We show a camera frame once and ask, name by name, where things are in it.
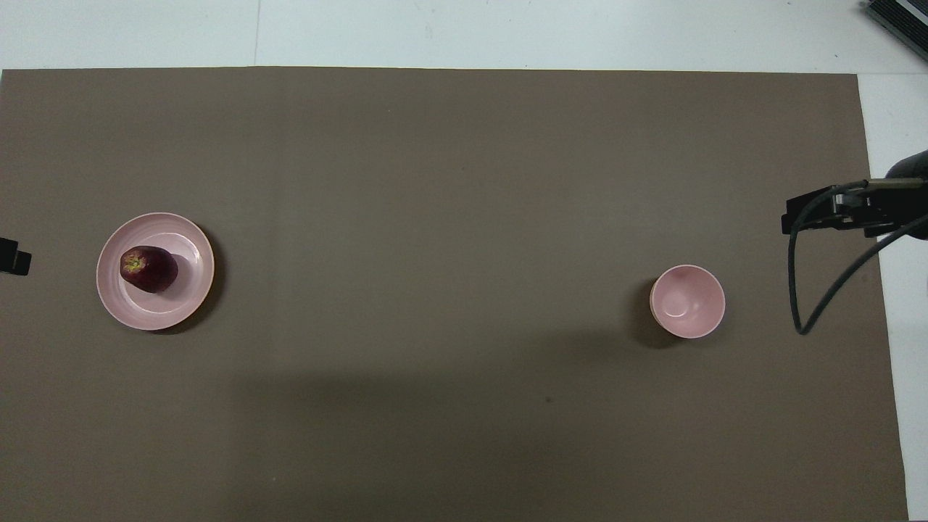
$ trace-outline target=brown paper surface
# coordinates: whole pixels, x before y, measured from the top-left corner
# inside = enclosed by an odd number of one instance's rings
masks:
[[[0,515],[906,518],[876,260],[807,337],[787,300],[784,202],[868,176],[854,76],[4,72]],[[217,277],[144,333],[94,274],[156,211]],[[804,315],[861,236],[800,237]]]

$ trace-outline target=white table surface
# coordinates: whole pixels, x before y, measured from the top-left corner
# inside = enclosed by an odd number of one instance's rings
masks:
[[[874,177],[928,149],[928,62],[857,0],[0,0],[0,69],[251,65],[849,72]],[[909,517],[928,519],[928,241],[880,262]]]

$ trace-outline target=black cable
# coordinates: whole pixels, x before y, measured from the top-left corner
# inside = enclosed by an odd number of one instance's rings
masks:
[[[822,296],[821,300],[818,301],[818,304],[816,305],[815,309],[812,311],[812,315],[809,316],[808,321],[806,322],[805,325],[803,325],[802,320],[799,317],[799,306],[796,301],[795,254],[796,254],[796,238],[799,235],[799,230],[804,225],[808,215],[813,210],[815,210],[817,206],[827,201],[829,198],[831,198],[835,194],[846,192],[851,189],[859,189],[862,187],[866,187],[867,185],[868,185],[868,181],[863,180],[863,181],[857,181],[854,183],[846,183],[844,185],[839,185],[837,187],[829,189],[823,192],[822,194],[820,194],[815,199],[813,199],[805,207],[803,207],[803,210],[799,213],[799,216],[796,217],[796,220],[793,222],[793,227],[790,230],[790,246],[789,246],[788,253],[787,253],[787,271],[789,272],[789,278],[790,278],[790,310],[793,313],[793,327],[801,335],[806,335],[807,333],[812,331],[812,327],[815,326],[815,323],[818,320],[818,316],[821,315],[821,313],[825,310],[825,307],[827,307],[828,304],[830,303],[831,299],[838,293],[839,290],[841,290],[841,287],[844,286],[847,280],[849,280],[851,276],[853,276],[854,273],[857,272],[857,270],[860,267],[862,267],[865,263],[867,263],[867,261],[869,261],[872,257],[874,257],[883,248],[886,248],[887,246],[889,246],[890,243],[892,243],[893,241],[908,234],[915,228],[928,224],[928,214],[923,215],[922,217],[919,217],[918,219],[915,219],[914,221],[907,223],[907,225],[897,229],[896,231],[889,234],[885,238],[877,241],[876,244],[874,244],[869,249],[867,249],[866,252],[858,256],[857,259],[855,259],[854,262],[851,263],[851,265],[847,267],[844,270],[844,272],[841,273],[840,276],[838,276],[838,279],[835,280],[835,282],[831,284],[831,287],[828,289],[828,292],[826,292]]]

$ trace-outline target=plate rim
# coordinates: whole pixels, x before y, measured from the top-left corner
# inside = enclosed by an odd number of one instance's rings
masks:
[[[195,230],[200,234],[200,236],[202,236],[202,238],[203,238],[203,240],[204,240],[204,242],[205,242],[205,244],[206,244],[206,247],[209,249],[209,253],[210,253],[210,263],[209,263],[209,269],[210,269],[209,279],[210,279],[210,280],[209,280],[209,285],[207,285],[207,287],[206,287],[206,292],[204,292],[203,295],[200,296],[199,302],[198,302],[194,307],[192,307],[192,308],[190,309],[190,312],[189,312],[189,313],[187,313],[186,315],[184,315],[183,317],[179,318],[178,320],[176,320],[176,321],[174,321],[174,322],[171,322],[170,324],[167,324],[167,325],[165,325],[165,326],[158,326],[158,327],[155,327],[155,328],[149,328],[149,327],[143,327],[143,326],[137,326],[137,325],[134,325],[134,324],[129,324],[129,323],[126,322],[125,320],[123,320],[123,319],[117,317],[117,315],[114,314],[112,310],[110,310],[110,307],[107,306],[107,301],[106,301],[106,299],[103,298],[103,293],[100,292],[100,265],[101,265],[101,263],[103,262],[103,253],[106,252],[107,246],[110,245],[110,242],[113,241],[113,238],[115,238],[116,235],[120,233],[120,231],[122,231],[124,228],[128,227],[129,225],[131,225],[134,221],[137,221],[137,220],[142,219],[142,218],[144,218],[144,217],[150,217],[150,216],[154,216],[154,215],[163,215],[163,216],[167,216],[169,219],[177,219],[177,220],[180,220],[180,221],[184,221],[184,222],[188,223],[190,226],[192,226],[193,229],[195,229]],[[173,212],[148,212],[148,213],[145,213],[145,214],[142,214],[142,215],[137,215],[136,217],[133,217],[132,219],[130,219],[130,220],[126,221],[125,223],[121,224],[120,226],[118,226],[115,230],[113,230],[113,232],[112,232],[112,233],[110,234],[110,236],[107,238],[106,242],[103,243],[103,248],[100,249],[100,254],[97,256],[97,272],[96,272],[97,296],[99,297],[100,303],[101,303],[101,304],[103,305],[103,307],[107,310],[107,312],[108,312],[114,319],[116,319],[119,323],[121,323],[121,324],[123,324],[123,325],[125,325],[125,326],[128,326],[129,328],[136,329],[136,330],[142,330],[142,331],[145,331],[145,332],[155,332],[155,331],[158,331],[158,330],[164,330],[164,329],[167,329],[167,328],[171,328],[172,326],[175,326],[175,325],[177,325],[177,324],[183,322],[184,320],[186,320],[187,318],[189,318],[191,315],[193,315],[194,312],[196,312],[198,309],[200,309],[200,307],[203,305],[203,302],[206,301],[206,296],[209,295],[209,294],[210,294],[210,290],[213,289],[213,279],[214,279],[214,277],[215,277],[215,271],[216,271],[216,257],[215,257],[215,252],[213,251],[213,244],[210,242],[209,236],[207,236],[206,233],[203,232],[203,229],[202,229],[202,228],[200,228],[196,223],[194,223],[194,222],[191,221],[190,219],[187,219],[186,217],[183,217],[182,215],[179,215],[179,214],[175,214],[175,213],[173,213]]]

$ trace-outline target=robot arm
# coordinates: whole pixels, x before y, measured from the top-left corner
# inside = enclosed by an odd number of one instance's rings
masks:
[[[780,225],[790,236],[786,269],[793,327],[805,335],[842,285],[870,258],[906,234],[928,239],[928,150],[896,163],[886,179],[835,185],[787,201]],[[795,252],[799,231],[808,228],[863,228],[868,237],[887,235],[841,273],[803,324],[796,302]]]
[[[789,234],[799,213],[812,200],[837,186],[814,190],[786,202],[780,227]],[[834,194],[812,209],[799,229],[863,228],[868,238],[888,234],[928,214],[928,150],[902,160],[889,170],[885,179],[869,179],[866,187]],[[928,240],[928,227],[909,233]]]

